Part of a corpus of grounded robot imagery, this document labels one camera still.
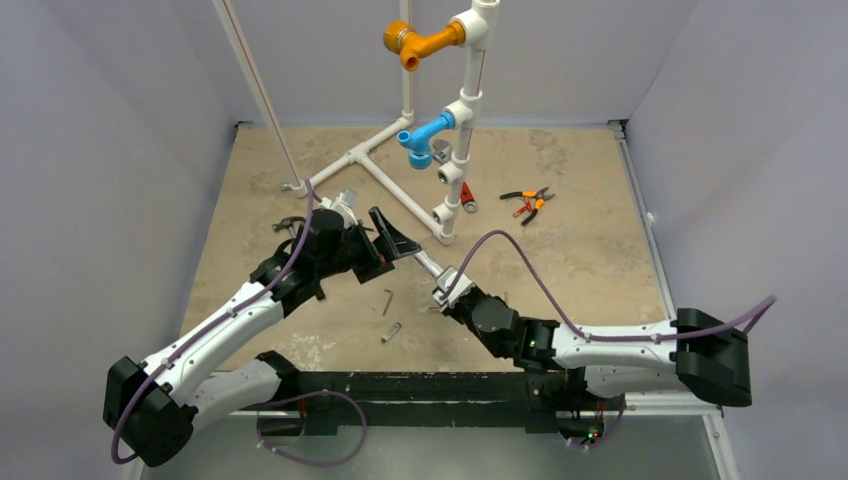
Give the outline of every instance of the pliers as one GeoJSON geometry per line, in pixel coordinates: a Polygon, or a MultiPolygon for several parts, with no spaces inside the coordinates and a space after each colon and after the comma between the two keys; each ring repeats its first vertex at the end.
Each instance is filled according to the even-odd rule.
{"type": "Polygon", "coordinates": [[[530,215],[528,215],[527,218],[525,218],[524,220],[521,221],[521,226],[523,227],[523,226],[527,225],[528,223],[530,223],[531,220],[536,218],[536,214],[539,213],[539,209],[542,208],[542,206],[545,205],[546,201],[554,198],[554,196],[556,195],[555,193],[552,193],[550,195],[545,195],[545,192],[548,191],[548,188],[549,187],[545,187],[541,190],[529,191],[529,192],[504,193],[503,195],[501,195],[501,200],[503,200],[505,198],[524,198],[524,202],[525,202],[524,208],[518,210],[513,215],[513,216],[517,217],[517,216],[521,215],[522,213],[524,213],[525,211],[530,211],[530,215]]]}

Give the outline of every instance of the white vertical pole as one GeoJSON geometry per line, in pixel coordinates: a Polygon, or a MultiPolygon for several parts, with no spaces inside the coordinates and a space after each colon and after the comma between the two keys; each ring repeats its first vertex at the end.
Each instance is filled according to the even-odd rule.
{"type": "Polygon", "coordinates": [[[256,102],[256,106],[259,107],[259,112],[262,114],[265,124],[271,130],[271,137],[277,146],[277,150],[280,152],[283,160],[285,160],[288,178],[290,179],[288,185],[291,187],[291,190],[295,191],[297,196],[302,197],[306,195],[306,185],[297,175],[294,162],[292,162],[291,152],[286,144],[280,123],[277,121],[274,108],[271,106],[271,99],[268,96],[267,90],[265,90],[262,78],[259,76],[259,69],[256,67],[253,55],[250,54],[250,48],[247,45],[247,40],[239,24],[238,17],[236,17],[236,13],[233,10],[233,6],[230,0],[212,0],[212,3],[215,4],[215,10],[218,12],[221,25],[224,26],[224,30],[227,32],[227,38],[230,39],[230,45],[236,53],[242,73],[244,73],[244,77],[248,85],[250,85],[253,100],[256,102]]]}

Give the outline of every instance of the red object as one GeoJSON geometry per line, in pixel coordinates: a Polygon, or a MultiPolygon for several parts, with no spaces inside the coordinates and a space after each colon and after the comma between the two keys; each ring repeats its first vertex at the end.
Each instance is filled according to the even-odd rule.
{"type": "Polygon", "coordinates": [[[512,214],[512,216],[513,217],[519,217],[519,216],[521,216],[522,213],[529,212],[531,210],[533,210],[533,203],[530,201],[530,199],[525,198],[524,199],[524,206],[519,208],[515,213],[512,214]]]}
{"type": "Polygon", "coordinates": [[[459,191],[459,202],[465,205],[468,202],[474,201],[474,195],[471,195],[471,189],[468,188],[468,184],[462,182],[462,190],[459,191]]]}

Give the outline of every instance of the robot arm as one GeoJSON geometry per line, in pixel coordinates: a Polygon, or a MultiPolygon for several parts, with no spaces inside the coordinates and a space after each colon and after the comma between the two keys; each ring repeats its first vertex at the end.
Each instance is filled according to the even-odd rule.
{"type": "Polygon", "coordinates": [[[182,449],[193,431],[273,397],[280,384],[278,371],[262,360],[234,372],[210,375],[259,332],[312,297],[322,300],[322,279],[352,270],[359,282],[365,283],[393,270],[393,261],[421,250],[376,207],[368,212],[378,233],[371,241],[367,229],[353,216],[350,207],[354,200],[351,191],[335,201],[322,200],[324,208],[313,212],[309,230],[301,227],[294,239],[297,243],[307,236],[285,277],[274,282],[291,257],[287,248],[292,242],[280,245],[224,305],[179,340],[139,363],[124,357],[110,368],[103,418],[112,429],[143,382],[155,377],[128,413],[121,431],[124,442],[146,464],[161,465],[182,449]],[[248,305],[243,309],[234,308],[245,302],[248,305]],[[183,353],[172,358],[180,349],[183,353]]]}
{"type": "Polygon", "coordinates": [[[577,335],[557,320],[521,316],[464,274],[450,290],[457,275],[454,267],[442,271],[424,252],[415,258],[436,279],[433,299],[442,313],[465,325],[492,355],[512,358],[515,366],[528,372],[567,370],[569,377],[582,378],[586,391],[601,398],[679,390],[717,405],[751,405],[745,333],[727,329],[674,339],[679,333],[723,325],[700,310],[678,309],[677,319],[650,325],[578,326],[583,335],[577,335]],[[597,340],[604,337],[644,340],[597,340]]]}

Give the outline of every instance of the pipe elbow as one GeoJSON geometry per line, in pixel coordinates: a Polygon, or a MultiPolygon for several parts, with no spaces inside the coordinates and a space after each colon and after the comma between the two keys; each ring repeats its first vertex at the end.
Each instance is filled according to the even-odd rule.
{"type": "Polygon", "coordinates": [[[390,23],[383,32],[383,45],[400,57],[401,65],[408,72],[416,70],[422,58],[464,42],[465,28],[459,21],[451,21],[442,31],[426,37],[401,20],[390,23]]]}
{"type": "Polygon", "coordinates": [[[423,170],[433,161],[433,151],[430,149],[430,139],[442,130],[454,128],[456,121],[450,112],[442,112],[432,122],[421,126],[414,132],[402,130],[398,132],[398,143],[409,150],[409,163],[413,168],[423,170]]]}

